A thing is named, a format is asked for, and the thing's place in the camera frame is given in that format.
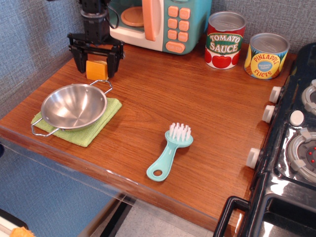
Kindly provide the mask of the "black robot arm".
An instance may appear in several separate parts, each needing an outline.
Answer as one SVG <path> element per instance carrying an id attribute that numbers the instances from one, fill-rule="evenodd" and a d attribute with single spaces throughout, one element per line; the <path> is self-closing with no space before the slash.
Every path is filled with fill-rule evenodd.
<path id="1" fill-rule="evenodd" d="M 119 62 L 124 58 L 124 42 L 110 35 L 115 27 L 110 23 L 109 0 L 80 0 L 83 18 L 83 33 L 69 33 L 69 50 L 79 72 L 86 71 L 88 55 L 106 57 L 108 77 L 118 71 Z"/>

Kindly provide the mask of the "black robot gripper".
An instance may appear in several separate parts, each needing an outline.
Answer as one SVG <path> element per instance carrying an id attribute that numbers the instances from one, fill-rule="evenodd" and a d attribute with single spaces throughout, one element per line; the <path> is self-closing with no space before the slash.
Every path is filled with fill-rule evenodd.
<path id="1" fill-rule="evenodd" d="M 124 43 L 110 35 L 109 16 L 88 14 L 83 16 L 83 33 L 69 33 L 69 49 L 79 72 L 86 71 L 87 54 L 107 56 L 108 77 L 113 78 L 124 58 Z"/>

